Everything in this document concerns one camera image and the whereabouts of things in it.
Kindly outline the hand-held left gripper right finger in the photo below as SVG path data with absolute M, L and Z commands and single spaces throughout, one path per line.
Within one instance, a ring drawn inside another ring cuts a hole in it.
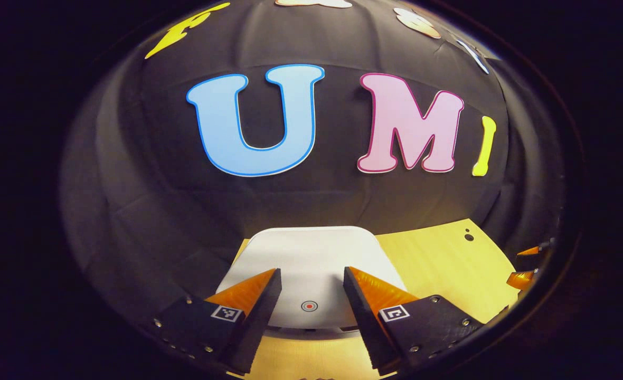
M 344 269 L 343 288 L 380 375 L 433 367 L 483 326 L 444 296 L 419 298 L 355 267 Z

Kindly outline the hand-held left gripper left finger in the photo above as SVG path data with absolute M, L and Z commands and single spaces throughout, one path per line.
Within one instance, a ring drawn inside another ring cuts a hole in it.
M 198 368 L 245 375 L 281 290 L 281 270 L 270 269 L 205 299 L 181 298 L 153 317 L 153 334 Z

